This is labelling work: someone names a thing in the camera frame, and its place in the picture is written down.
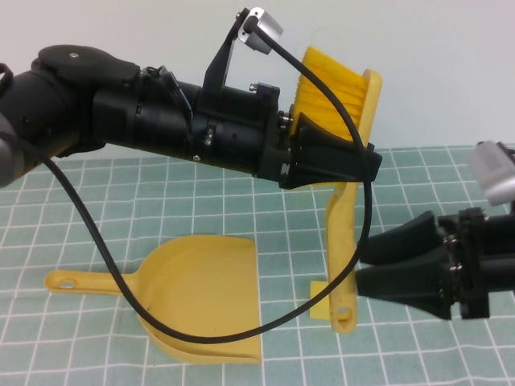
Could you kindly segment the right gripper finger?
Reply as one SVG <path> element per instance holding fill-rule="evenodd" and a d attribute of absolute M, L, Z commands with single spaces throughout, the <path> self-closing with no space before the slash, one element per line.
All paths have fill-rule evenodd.
<path fill-rule="evenodd" d="M 442 320 L 451 318 L 453 274 L 444 251 L 356 271 L 359 295 L 410 306 Z"/>
<path fill-rule="evenodd" d="M 441 244 L 435 214 L 425 211 L 403 225 L 368 238 L 360 261 L 368 265 L 398 263 L 428 253 Z"/>

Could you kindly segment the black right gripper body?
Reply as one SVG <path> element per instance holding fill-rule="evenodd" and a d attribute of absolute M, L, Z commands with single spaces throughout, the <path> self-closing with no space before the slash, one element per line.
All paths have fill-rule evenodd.
<path fill-rule="evenodd" d="M 447 259 L 443 298 L 459 305 L 463 319 L 489 318 L 489 294 L 514 291 L 514 213 L 471 207 L 437 225 Z"/>

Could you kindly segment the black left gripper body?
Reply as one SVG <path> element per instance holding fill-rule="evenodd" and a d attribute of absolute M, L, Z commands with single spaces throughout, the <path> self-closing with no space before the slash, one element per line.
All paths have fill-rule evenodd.
<path fill-rule="evenodd" d="M 188 158 L 287 189 L 292 150 L 279 125 L 279 96 L 280 89 L 268 84 L 259 84 L 256 92 L 203 87 L 194 108 Z"/>

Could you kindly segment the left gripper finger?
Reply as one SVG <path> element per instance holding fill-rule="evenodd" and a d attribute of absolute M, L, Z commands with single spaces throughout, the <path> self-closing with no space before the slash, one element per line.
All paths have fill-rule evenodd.
<path fill-rule="evenodd" d="M 296 125 L 296 146 L 299 151 L 304 149 L 335 150 L 338 153 L 359 157 L 354 142 L 345 140 L 329 131 L 323 129 L 310 119 L 305 113 L 299 114 Z"/>
<path fill-rule="evenodd" d="M 281 174 L 281 188 L 296 188 L 317 183 L 362 183 L 374 181 L 381 165 L 381 156 L 366 157 L 368 174 L 358 154 L 298 155 L 287 173 Z"/>

